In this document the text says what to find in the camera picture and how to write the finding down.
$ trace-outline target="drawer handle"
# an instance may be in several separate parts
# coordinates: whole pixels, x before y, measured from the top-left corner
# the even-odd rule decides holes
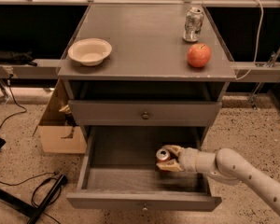
[[[142,113],[142,119],[149,119],[149,114],[148,114],[148,112],[143,112]]]
[[[147,208],[147,204],[146,203],[144,203],[144,205],[143,205],[143,208],[142,208],[142,211],[148,211],[148,208]]]

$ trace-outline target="cabinet top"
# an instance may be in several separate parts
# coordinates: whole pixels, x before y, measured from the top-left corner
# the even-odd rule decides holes
[[[190,7],[191,4],[91,5],[73,41],[101,38],[111,44],[112,53],[94,67],[64,55],[58,76],[82,80],[234,80],[231,63],[206,16],[199,42],[210,47],[211,60],[204,68],[188,65],[191,43],[182,36]]]

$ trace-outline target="black cable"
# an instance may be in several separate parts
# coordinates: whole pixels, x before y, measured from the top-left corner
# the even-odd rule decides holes
[[[47,179],[45,179],[35,190],[34,190],[34,193],[32,194],[32,197],[31,197],[31,205],[35,208],[38,208],[39,204],[37,204],[35,202],[35,194],[37,193],[37,191],[44,185],[48,184],[48,182],[50,182],[51,180],[58,180],[57,178],[54,178],[54,177],[49,177]],[[48,205],[51,205],[53,203],[55,203],[57,201],[57,199],[60,197],[60,195],[62,194],[62,187],[59,187],[58,189],[58,194],[57,196],[55,197],[55,199],[53,199]],[[57,219],[55,219],[54,217],[50,216],[49,214],[43,212],[43,214],[45,214],[46,216],[50,217],[52,220],[56,221],[58,224],[61,224],[61,222],[59,222]]]
[[[39,206],[39,204],[37,204],[37,203],[35,202],[35,195],[36,195],[36,192],[37,192],[41,187],[43,187],[44,185],[48,184],[48,182],[50,182],[50,180],[56,180],[56,181],[57,181],[58,179],[57,179],[57,178],[54,178],[54,177],[49,177],[49,178],[45,179],[45,180],[34,190],[34,193],[32,194],[32,197],[31,197],[31,205],[32,205],[33,207],[37,208],[37,207]],[[51,204],[55,203],[55,202],[57,201],[57,199],[60,197],[61,193],[62,193],[62,188],[59,188],[59,192],[58,192],[58,194],[57,194],[57,197],[56,197],[53,201],[51,201],[48,205],[51,205]]]
[[[56,220],[54,217],[50,216],[49,214],[47,214],[47,213],[43,213],[43,214],[46,215],[47,217],[51,218],[52,220],[56,221],[56,223],[62,224],[61,222],[59,222],[58,220]]]
[[[18,107],[22,108],[23,111],[18,112],[18,113],[15,113],[15,114],[12,114],[12,115],[10,115],[10,116],[7,116],[7,117],[3,120],[3,122],[1,123],[0,129],[1,129],[1,127],[3,126],[3,124],[4,124],[9,118],[27,112],[27,109],[26,109],[24,106],[21,106],[21,105],[19,105],[19,104],[17,103],[17,101],[16,101],[16,99],[15,99],[15,96],[13,95],[13,92],[12,92],[11,86],[10,86],[10,80],[12,79],[12,77],[13,77],[13,75],[9,75],[9,79],[7,80],[7,85],[8,85],[8,87],[9,87],[9,90],[10,90],[10,93],[11,93],[11,96],[12,96],[12,99],[13,99],[13,102],[14,102]]]
[[[32,176],[32,177],[29,177],[27,178],[26,180],[20,182],[20,183],[16,183],[16,184],[9,184],[9,183],[6,183],[6,182],[3,182],[3,181],[0,181],[1,184],[4,184],[4,185],[7,185],[7,186],[18,186],[18,185],[21,185],[31,179],[34,179],[34,178],[37,178],[37,177],[40,177],[40,176],[43,176],[43,175],[53,175],[52,177],[56,176],[58,173],[57,172],[54,172],[54,173],[44,173],[44,174],[41,174],[41,175],[35,175],[35,176]]]

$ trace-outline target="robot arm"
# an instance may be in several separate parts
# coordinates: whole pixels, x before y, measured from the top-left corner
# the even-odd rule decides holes
[[[208,153],[179,146],[164,146],[162,149],[174,154],[178,161],[160,161],[157,163],[160,169],[201,173],[228,185],[243,181],[280,216],[280,183],[255,168],[234,150],[222,148],[217,153]]]

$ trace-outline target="open drawer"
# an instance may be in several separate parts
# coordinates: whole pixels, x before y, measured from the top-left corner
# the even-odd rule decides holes
[[[203,175],[161,172],[155,153],[165,144],[196,147],[195,128],[93,126],[77,192],[67,199],[75,208],[212,211]]]

